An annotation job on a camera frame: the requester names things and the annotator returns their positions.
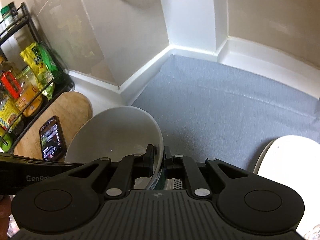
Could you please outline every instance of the gray mat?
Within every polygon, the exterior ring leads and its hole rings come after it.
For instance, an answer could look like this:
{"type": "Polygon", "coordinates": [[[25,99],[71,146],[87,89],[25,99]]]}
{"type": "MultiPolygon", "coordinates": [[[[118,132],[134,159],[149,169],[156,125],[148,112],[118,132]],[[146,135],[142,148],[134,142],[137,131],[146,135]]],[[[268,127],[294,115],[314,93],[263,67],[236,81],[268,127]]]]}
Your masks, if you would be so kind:
{"type": "Polygon", "coordinates": [[[320,142],[319,100],[204,60],[171,56],[133,106],[154,117],[172,154],[197,162],[216,157],[253,171],[275,138],[301,135],[320,142]]]}

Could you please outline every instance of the black metal shelf rack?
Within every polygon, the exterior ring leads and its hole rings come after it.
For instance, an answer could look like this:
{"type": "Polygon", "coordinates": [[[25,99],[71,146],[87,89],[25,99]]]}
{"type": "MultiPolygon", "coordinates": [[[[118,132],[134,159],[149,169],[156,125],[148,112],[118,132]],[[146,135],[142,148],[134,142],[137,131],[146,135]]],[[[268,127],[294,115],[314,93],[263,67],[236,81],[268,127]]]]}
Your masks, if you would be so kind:
{"type": "MultiPolygon", "coordinates": [[[[43,90],[45,90],[51,83],[56,82],[57,80],[59,80],[59,84],[55,84],[55,88],[54,88],[54,92],[52,95],[52,99],[48,100],[46,97],[43,97],[44,101],[39,109],[39,111],[37,112],[36,115],[30,116],[30,117],[25,117],[23,119],[24,121],[24,129],[22,131],[22,133],[20,133],[20,135],[15,136],[12,133],[10,134],[10,137],[12,138],[12,146],[11,148],[8,150],[8,152],[12,152],[14,147],[18,144],[18,142],[20,141],[20,139],[24,136],[24,134],[28,131],[28,129],[33,125],[33,123],[39,118],[39,116],[51,105],[51,103],[57,99],[63,92],[67,92],[70,91],[73,87],[74,84],[71,80],[71,78],[69,77],[68,74],[66,74],[63,71],[63,68],[61,67],[61,65],[59,64],[59,61],[57,60],[57,57],[54,55],[54,53],[52,53],[51,49],[45,44],[45,42],[42,41],[38,30],[36,29],[31,15],[25,5],[25,3],[22,3],[21,6],[17,9],[18,12],[22,13],[21,16],[18,17],[18,19],[12,23],[11,25],[7,26],[7,28],[0,33],[0,46],[6,42],[12,35],[14,35],[17,31],[19,31],[21,28],[23,28],[24,26],[28,25],[28,28],[31,32],[31,35],[33,37],[33,39],[44,45],[45,48],[47,49],[47,51],[49,52],[51,58],[53,59],[53,61],[55,62],[58,70],[60,71],[60,74],[57,75],[54,79],[52,79],[50,81],[50,83],[48,83],[46,86],[43,87],[43,89],[41,91],[39,91],[34,98],[30,101],[29,104],[27,104],[22,111],[20,111],[19,115],[14,119],[14,121],[12,122],[12,124],[10,125],[10,127],[14,124],[14,122],[21,116],[23,115],[23,111],[28,108],[30,106],[30,104],[32,103],[33,100],[35,100],[41,93],[43,90]]],[[[1,55],[4,56],[4,58],[6,58],[5,54],[3,53],[2,49],[0,48],[0,53],[1,55]]],[[[4,135],[2,135],[0,137],[0,142],[3,140],[4,136],[8,133],[8,131],[10,130],[10,127],[5,131],[4,135]]]]}

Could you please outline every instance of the spice jar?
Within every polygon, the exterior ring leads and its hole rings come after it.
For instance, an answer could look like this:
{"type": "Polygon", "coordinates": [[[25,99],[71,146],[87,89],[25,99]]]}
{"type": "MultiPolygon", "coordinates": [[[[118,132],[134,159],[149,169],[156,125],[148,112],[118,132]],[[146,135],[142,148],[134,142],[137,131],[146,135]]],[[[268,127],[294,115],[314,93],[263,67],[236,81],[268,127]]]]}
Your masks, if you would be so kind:
{"type": "Polygon", "coordinates": [[[11,15],[12,15],[13,19],[15,21],[17,21],[18,20],[18,11],[16,9],[16,6],[14,5],[14,2],[9,3],[8,6],[10,8],[11,15]]]}
{"type": "Polygon", "coordinates": [[[13,19],[13,16],[11,14],[11,10],[9,5],[4,6],[1,10],[1,15],[2,15],[2,20],[4,23],[4,27],[7,28],[9,25],[13,24],[15,21],[13,19]]]}

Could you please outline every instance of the human hand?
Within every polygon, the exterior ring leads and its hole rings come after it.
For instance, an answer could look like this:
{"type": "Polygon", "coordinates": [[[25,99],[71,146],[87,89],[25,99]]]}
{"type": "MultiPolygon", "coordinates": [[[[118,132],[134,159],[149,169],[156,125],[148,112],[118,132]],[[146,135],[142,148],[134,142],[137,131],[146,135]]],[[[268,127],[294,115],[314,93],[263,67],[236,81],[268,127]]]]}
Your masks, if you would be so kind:
{"type": "Polygon", "coordinates": [[[9,228],[9,216],[11,215],[11,198],[4,196],[0,200],[0,240],[7,240],[7,232],[9,228]]]}

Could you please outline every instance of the green snack bag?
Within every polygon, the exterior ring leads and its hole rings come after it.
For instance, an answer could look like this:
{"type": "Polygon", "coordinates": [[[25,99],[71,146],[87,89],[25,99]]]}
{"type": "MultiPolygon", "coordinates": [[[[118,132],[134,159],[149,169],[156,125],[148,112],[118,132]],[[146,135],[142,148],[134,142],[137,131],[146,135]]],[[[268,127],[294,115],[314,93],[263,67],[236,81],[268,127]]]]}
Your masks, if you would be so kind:
{"type": "MultiPolygon", "coordinates": [[[[55,78],[56,76],[60,75],[60,71],[58,70],[57,65],[53,61],[47,49],[42,44],[38,44],[38,49],[41,54],[43,63],[47,66],[53,77],[55,78]]],[[[63,82],[63,77],[56,79],[55,82],[57,84],[61,84],[63,82]]]]}

